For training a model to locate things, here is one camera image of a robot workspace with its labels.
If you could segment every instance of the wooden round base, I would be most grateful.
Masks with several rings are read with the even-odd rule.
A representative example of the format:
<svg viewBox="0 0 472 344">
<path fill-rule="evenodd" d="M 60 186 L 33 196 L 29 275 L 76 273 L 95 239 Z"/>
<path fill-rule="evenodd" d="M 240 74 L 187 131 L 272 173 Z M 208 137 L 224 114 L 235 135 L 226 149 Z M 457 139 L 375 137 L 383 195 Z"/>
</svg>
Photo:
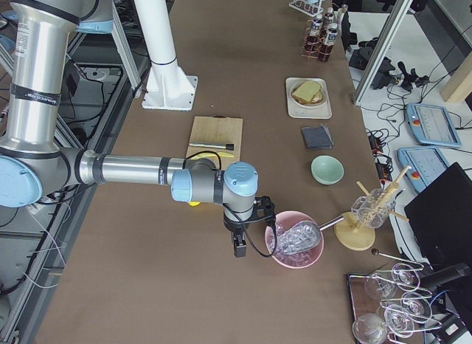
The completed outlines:
<svg viewBox="0 0 472 344">
<path fill-rule="evenodd" d="M 354 213 L 344 213 L 344 221 L 334 227 L 338 240 L 350 250 L 368 250 L 375 241 L 375 230 L 365 226 L 355 227 L 358 221 Z"/>
</svg>

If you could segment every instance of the black monitor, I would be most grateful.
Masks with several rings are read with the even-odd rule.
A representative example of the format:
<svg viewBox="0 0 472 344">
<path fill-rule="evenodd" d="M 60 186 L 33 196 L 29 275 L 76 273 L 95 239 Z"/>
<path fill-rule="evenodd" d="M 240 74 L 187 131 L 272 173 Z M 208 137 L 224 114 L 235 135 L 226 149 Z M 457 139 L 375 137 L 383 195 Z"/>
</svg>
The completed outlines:
<svg viewBox="0 0 472 344">
<path fill-rule="evenodd" d="M 456 162 L 406 207 L 423 256 L 433 270 L 458 263 L 472 267 L 472 181 Z M 472 332 L 472 276 L 442 285 Z"/>
</svg>

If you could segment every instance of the cutting board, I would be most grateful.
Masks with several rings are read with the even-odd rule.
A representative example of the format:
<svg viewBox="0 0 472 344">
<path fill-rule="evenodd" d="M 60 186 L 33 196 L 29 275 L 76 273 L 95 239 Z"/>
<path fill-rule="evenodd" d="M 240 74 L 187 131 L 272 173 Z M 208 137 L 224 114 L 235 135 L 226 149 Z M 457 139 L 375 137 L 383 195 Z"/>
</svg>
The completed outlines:
<svg viewBox="0 0 472 344">
<path fill-rule="evenodd" d="M 187 156 L 199 151 L 225 152 L 233 157 L 221 157 L 221 169 L 227 169 L 229 165 L 240 160 L 241 140 L 243 136 L 243 119 L 234 117 L 195 117 L 193 120 L 192 133 L 189 142 L 206 143 L 233 143 L 233 151 L 219 148 L 192 147 L 187 149 Z M 211 159 L 218 166 L 218 158 L 205 157 Z"/>
</svg>

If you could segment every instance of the green bowl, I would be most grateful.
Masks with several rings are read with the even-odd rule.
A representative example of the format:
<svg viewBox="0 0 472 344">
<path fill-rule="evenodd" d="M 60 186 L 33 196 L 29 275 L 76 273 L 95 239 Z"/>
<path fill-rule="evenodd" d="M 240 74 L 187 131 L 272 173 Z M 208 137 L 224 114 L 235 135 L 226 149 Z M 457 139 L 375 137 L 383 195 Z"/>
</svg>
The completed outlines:
<svg viewBox="0 0 472 344">
<path fill-rule="evenodd" d="M 318 156 L 311 163 L 311 175 L 316 181 L 331 185 L 342 179 L 344 168 L 334 157 Z"/>
</svg>

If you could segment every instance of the white desk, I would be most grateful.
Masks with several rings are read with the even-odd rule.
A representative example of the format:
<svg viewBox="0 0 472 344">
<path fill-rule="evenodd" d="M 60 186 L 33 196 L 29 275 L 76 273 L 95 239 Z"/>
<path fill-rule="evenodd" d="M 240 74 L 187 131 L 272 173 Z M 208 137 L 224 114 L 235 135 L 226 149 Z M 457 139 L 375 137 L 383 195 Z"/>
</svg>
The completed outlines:
<svg viewBox="0 0 472 344">
<path fill-rule="evenodd" d="M 369 41 L 372 38 L 379 36 L 387 16 L 387 14 L 383 13 L 350 13 L 350 22 L 352 24 L 350 31 L 357 33 L 358 41 Z M 398 33 L 395 36 L 386 56 L 392 60 L 392 65 L 397 67 L 395 71 L 390 72 L 391 74 L 400 74 L 400 70 L 398 69 L 399 61 L 403 61 L 405 63 L 408 72 L 410 69 L 415 68 L 416 73 L 420 77 L 429 75 L 432 68 L 440 62 L 440 58 L 437 56 L 433 47 L 430 45 L 427 37 L 421 30 L 420 25 L 417 23 L 415 17 L 411 15 L 408 15 L 404 18 L 403 23 L 398 30 Z M 363 72 L 353 68 L 351 68 L 350 71 L 351 77 L 356 85 L 361 79 Z M 447 73 L 448 72 L 446 71 L 445 67 L 440 64 L 431 75 L 430 81 L 436 81 Z M 437 84 L 437 86 L 423 100 L 423 103 L 445 106 L 450 112 L 460 115 L 462 117 L 462 124 L 465 124 L 472 119 L 472 111 L 468 108 L 467 104 L 465 102 L 459 104 L 444 103 L 440 96 L 440 90 L 444 87 L 448 80 L 449 77 Z M 392 92 L 399 94 L 400 96 L 408 93 L 399 86 L 394 87 Z M 405 101 L 407 103 L 416 103 L 420 101 L 420 89 L 414 89 L 412 94 L 406 96 Z M 364 99 L 361 102 L 365 126 L 369 130 L 387 128 L 389 129 L 390 134 L 395 135 L 395 131 L 392 126 L 387 121 L 380 120 L 377 116 L 377 111 L 380 110 L 382 103 L 401 104 L 402 100 L 389 99 L 387 97 L 386 87 L 378 90 L 373 90 L 371 87 L 364 95 Z M 397 114 L 390 117 L 390 119 L 396 120 L 396 122 L 392 122 L 392 124 L 398 127 L 403 121 L 403 112 L 391 108 L 386 110 L 381 116 L 387 117 L 388 115 L 391 115 L 395 112 L 397 112 Z M 459 126 L 458 117 L 452 115 L 452 120 L 456 126 Z M 472 151 L 472 130 L 461 130 L 458 132 L 459 138 L 462 140 L 461 149 Z M 384 149 L 384 153 L 387 153 L 393 159 L 394 172 L 392 174 L 392 178 L 395 178 L 401 170 L 401 166 L 399 166 L 398 160 L 396 158 L 397 149 L 400 147 L 411 147 L 415 145 L 418 145 L 417 140 L 413 137 L 408 123 L 405 122 L 400 127 L 400 136 L 391 141 L 387 149 Z M 441 148 L 441 151 L 449 163 L 458 162 L 463 168 L 472 168 L 471 154 L 454 151 L 449 148 Z M 469 176 L 472 176 L 472 171 L 468 171 L 467 173 Z M 404 214 L 404 207 L 417 195 L 417 193 L 407 178 L 403 178 L 401 181 L 401 186 L 402 188 L 405 188 L 405 191 L 398 197 L 397 206 L 395 209 L 397 212 Z M 425 259 L 421 256 L 418 245 L 414 241 L 413 232 L 408 222 L 398 219 L 397 223 L 397 221 L 391 217 L 391 223 L 395 232 L 395 239 L 399 250 L 405 253 L 405 255 L 407 255 L 409 258 L 425 261 Z M 472 343 L 472 336 L 470 334 L 466 334 L 462 336 L 456 343 Z"/>
</svg>

